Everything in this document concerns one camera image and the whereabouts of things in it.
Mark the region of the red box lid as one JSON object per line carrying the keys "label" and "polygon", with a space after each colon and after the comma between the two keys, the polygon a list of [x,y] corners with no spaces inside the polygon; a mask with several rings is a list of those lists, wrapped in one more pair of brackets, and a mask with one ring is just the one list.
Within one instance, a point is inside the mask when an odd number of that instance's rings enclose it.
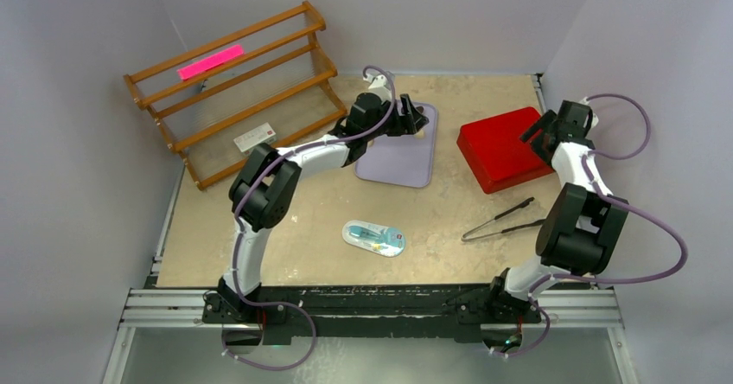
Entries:
{"label": "red box lid", "polygon": [[481,190],[493,194],[550,175],[553,169],[520,136],[540,119],[532,106],[462,125],[456,144]]}

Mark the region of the metal tongs with black tips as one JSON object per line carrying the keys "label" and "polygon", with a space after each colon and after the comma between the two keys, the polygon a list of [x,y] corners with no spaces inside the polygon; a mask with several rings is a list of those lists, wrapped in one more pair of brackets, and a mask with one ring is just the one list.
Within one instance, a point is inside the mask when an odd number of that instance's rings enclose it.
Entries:
{"label": "metal tongs with black tips", "polygon": [[531,218],[529,215],[529,212],[535,209],[535,202],[534,197],[529,197],[499,212],[487,221],[464,232],[460,241],[462,243],[483,241],[529,228],[541,227],[545,223],[545,218]]}

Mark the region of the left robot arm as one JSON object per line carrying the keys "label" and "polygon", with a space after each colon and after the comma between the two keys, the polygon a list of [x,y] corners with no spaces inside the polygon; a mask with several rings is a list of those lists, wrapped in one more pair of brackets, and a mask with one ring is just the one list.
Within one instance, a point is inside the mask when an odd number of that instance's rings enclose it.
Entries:
{"label": "left robot arm", "polygon": [[238,323],[255,317],[268,239],[302,179],[357,162],[375,138],[416,135],[429,122],[406,93],[396,99],[361,93],[325,136],[290,148],[257,145],[229,190],[235,237],[230,265],[217,285],[216,308]]}

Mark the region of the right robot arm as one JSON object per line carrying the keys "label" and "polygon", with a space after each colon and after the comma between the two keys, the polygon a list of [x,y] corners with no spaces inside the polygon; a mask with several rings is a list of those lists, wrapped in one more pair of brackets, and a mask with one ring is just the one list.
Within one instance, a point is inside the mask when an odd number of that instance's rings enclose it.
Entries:
{"label": "right robot arm", "polygon": [[598,173],[588,134],[597,118],[582,102],[565,100],[520,139],[558,175],[558,197],[542,221],[535,257],[494,278],[485,298],[491,318],[505,321],[529,311],[539,293],[561,280],[596,275],[607,267],[628,218]]}

